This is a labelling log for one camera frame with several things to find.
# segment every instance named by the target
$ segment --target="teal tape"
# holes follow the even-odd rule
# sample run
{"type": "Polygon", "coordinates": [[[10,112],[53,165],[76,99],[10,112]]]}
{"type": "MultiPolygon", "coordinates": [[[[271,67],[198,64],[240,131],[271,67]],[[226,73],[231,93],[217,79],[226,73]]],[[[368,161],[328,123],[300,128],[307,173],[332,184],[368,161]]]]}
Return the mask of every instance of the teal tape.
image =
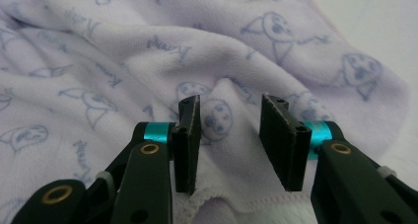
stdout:
{"type": "Polygon", "coordinates": [[[144,139],[167,144],[169,126],[167,122],[149,122],[145,127],[144,139]]]}
{"type": "Polygon", "coordinates": [[[311,137],[311,149],[310,154],[308,155],[308,160],[316,160],[317,154],[314,152],[314,149],[317,146],[320,146],[324,140],[332,139],[331,130],[324,121],[304,122],[304,125],[306,125],[313,131],[313,136],[311,137]]]}

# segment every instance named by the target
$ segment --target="cloth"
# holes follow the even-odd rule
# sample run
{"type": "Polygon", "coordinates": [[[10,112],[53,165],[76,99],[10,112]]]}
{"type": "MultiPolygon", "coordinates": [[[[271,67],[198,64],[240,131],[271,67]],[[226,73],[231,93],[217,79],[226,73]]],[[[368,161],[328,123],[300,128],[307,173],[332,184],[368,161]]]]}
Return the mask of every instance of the cloth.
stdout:
{"type": "Polygon", "coordinates": [[[139,121],[177,121],[201,95],[196,192],[174,223],[314,223],[310,191],[281,187],[258,138],[261,94],[334,120],[372,158],[408,90],[350,46],[311,0],[0,0],[0,223],[58,179],[89,186],[139,121]]]}

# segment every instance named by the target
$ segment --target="white cloth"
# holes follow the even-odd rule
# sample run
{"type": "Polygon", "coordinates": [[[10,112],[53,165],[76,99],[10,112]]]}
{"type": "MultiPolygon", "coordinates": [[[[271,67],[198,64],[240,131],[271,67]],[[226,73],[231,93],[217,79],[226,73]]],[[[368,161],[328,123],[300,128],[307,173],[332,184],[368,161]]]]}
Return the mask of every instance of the white cloth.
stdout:
{"type": "Polygon", "coordinates": [[[315,162],[302,192],[283,190],[261,94],[336,121],[372,158],[408,112],[407,86],[311,0],[0,0],[0,69],[0,223],[49,182],[89,186],[137,122],[177,121],[196,94],[197,190],[174,193],[174,223],[313,223],[315,162]]]}

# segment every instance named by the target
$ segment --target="white surface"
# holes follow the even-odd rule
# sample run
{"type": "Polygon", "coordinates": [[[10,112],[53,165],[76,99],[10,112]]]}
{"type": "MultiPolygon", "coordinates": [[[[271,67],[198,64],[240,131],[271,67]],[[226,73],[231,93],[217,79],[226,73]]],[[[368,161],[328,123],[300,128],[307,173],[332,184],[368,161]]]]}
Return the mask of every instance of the white surface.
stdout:
{"type": "Polygon", "coordinates": [[[369,53],[410,87],[411,113],[396,143],[379,161],[418,189],[418,2],[416,0],[314,0],[355,47],[369,53]]]}

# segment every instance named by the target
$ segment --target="baby blanket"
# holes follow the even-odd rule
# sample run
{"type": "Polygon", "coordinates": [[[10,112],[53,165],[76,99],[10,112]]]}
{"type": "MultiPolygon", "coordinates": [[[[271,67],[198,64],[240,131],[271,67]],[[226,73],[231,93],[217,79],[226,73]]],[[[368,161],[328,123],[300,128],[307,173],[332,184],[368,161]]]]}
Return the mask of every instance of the baby blanket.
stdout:
{"type": "Polygon", "coordinates": [[[59,179],[89,186],[139,121],[178,121],[201,95],[196,192],[174,223],[314,223],[258,138],[261,94],[300,121],[334,120],[373,159],[407,86],[350,46],[311,0],[0,0],[0,223],[59,179]]]}

